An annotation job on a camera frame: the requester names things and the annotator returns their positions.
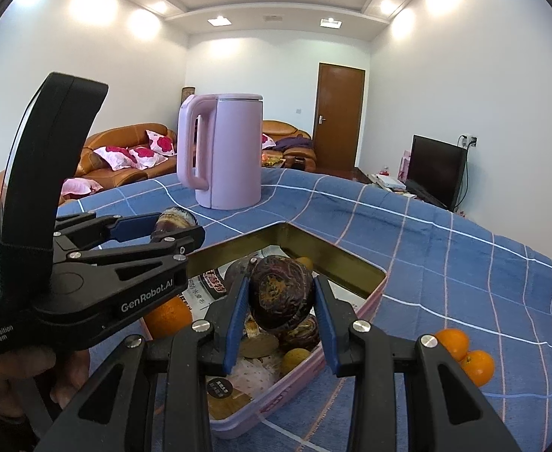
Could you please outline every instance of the black round sticker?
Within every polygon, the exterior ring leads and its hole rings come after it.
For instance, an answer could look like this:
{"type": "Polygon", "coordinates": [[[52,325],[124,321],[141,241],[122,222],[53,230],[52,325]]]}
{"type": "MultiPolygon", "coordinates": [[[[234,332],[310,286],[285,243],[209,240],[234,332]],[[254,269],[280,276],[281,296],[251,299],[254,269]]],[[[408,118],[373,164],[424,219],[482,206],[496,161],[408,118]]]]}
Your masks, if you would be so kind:
{"type": "Polygon", "coordinates": [[[218,400],[222,400],[230,396],[233,389],[234,386],[232,383],[223,377],[215,377],[215,379],[211,379],[206,384],[206,391],[218,400]]]}

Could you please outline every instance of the kettle lid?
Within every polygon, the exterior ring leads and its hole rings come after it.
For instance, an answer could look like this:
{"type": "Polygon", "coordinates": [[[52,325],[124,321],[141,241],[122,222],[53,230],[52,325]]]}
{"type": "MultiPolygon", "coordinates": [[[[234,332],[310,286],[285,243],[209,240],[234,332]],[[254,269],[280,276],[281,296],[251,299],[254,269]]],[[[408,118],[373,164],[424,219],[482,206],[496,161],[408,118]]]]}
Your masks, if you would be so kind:
{"type": "Polygon", "coordinates": [[[221,93],[215,97],[218,100],[263,100],[261,95],[249,95],[248,93],[221,93]]]}

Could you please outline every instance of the wooden floor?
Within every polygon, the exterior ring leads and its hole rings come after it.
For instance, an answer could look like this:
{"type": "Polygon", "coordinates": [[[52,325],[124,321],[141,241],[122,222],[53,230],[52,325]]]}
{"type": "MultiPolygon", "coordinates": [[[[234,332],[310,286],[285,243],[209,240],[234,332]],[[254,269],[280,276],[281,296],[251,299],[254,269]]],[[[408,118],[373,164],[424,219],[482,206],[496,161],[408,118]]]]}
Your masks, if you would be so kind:
{"type": "Polygon", "coordinates": [[[338,176],[338,178],[345,178],[353,182],[359,182],[362,184],[371,184],[370,179],[365,176],[358,168],[354,168],[350,172],[343,170],[328,170],[325,168],[316,168],[316,173],[321,173],[322,175],[338,176]]]}

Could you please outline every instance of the blue checkered tablecloth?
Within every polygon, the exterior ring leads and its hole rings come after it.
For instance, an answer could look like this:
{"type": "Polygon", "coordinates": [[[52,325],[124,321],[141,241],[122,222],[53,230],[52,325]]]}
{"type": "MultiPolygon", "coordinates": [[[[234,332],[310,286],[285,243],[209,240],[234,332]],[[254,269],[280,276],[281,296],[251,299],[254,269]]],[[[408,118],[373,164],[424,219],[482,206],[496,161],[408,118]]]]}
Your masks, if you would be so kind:
{"type": "MultiPolygon", "coordinates": [[[[180,205],[206,229],[205,246],[272,223],[288,221],[383,267],[389,275],[374,323],[388,334],[415,339],[458,327],[471,348],[496,361],[482,388],[525,452],[552,440],[552,260],[448,211],[331,176],[264,169],[263,195],[242,211],[198,206],[177,175],[125,185],[60,208],[134,215],[180,205]]],[[[135,240],[134,243],[146,242],[135,240]]],[[[126,328],[93,349],[98,364],[126,328]]],[[[407,450],[403,386],[399,381],[398,450],[407,450]]],[[[218,452],[346,450],[353,379],[324,371],[291,403],[218,452]]]]}

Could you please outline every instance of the white wall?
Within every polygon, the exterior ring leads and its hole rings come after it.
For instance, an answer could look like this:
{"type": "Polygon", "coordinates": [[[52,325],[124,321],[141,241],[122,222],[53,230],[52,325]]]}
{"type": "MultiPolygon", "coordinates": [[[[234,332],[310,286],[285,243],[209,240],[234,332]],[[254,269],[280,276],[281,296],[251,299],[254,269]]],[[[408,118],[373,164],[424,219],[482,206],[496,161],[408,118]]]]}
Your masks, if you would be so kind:
{"type": "Polygon", "coordinates": [[[271,30],[194,35],[186,86],[196,87],[196,93],[263,95],[264,119],[282,120],[312,134],[319,63],[366,70],[363,128],[370,44],[356,39],[271,30]]]}
{"type": "Polygon", "coordinates": [[[139,122],[176,126],[187,36],[162,25],[155,38],[136,38],[127,19],[138,7],[125,0],[117,0],[111,24],[81,23],[71,1],[14,1],[0,18],[0,170],[27,103],[52,71],[109,85],[92,132],[139,122]]]}
{"type": "Polygon", "coordinates": [[[453,144],[476,135],[461,209],[552,257],[552,9],[545,0],[409,9],[413,25],[407,12],[373,44],[360,167],[396,173],[413,134],[453,144]]]}

